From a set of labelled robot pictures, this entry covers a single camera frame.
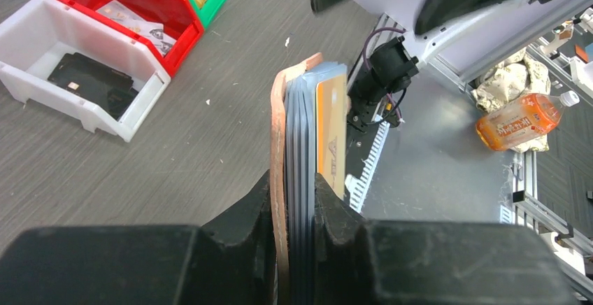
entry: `crumpled paper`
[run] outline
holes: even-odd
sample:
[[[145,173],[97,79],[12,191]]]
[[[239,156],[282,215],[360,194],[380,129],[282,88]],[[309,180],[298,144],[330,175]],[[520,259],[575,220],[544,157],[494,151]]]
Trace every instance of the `crumpled paper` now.
[[[549,94],[548,68],[527,55],[527,48],[511,55],[476,80],[478,88],[471,91],[476,106],[486,112],[499,110],[522,95]],[[538,137],[512,148],[518,153],[548,151],[548,136]]]

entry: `purple cable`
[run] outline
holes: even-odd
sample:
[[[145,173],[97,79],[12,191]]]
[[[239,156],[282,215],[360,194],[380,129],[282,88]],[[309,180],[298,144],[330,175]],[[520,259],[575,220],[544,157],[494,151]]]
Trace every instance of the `purple cable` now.
[[[383,32],[383,31],[391,31],[391,32],[396,32],[398,34],[404,34],[404,33],[406,33],[406,31],[404,31],[402,29],[398,29],[396,27],[381,27],[381,28],[376,29],[375,31],[371,32],[371,34],[369,35],[369,37],[364,42],[364,46],[362,47],[362,61],[364,63],[364,66],[366,67],[366,69],[369,70],[369,71],[371,70],[371,63],[369,62],[369,59],[366,56],[366,49],[368,48],[369,43],[371,42],[371,39],[376,34],[378,34],[380,32]],[[391,102],[391,105],[392,106],[395,106],[395,101],[393,100],[393,97],[391,96],[391,94],[387,94],[387,98]],[[402,117],[401,117],[401,111],[399,110],[399,108],[396,108],[395,114],[397,115],[397,119],[398,120],[403,121],[402,120]]]

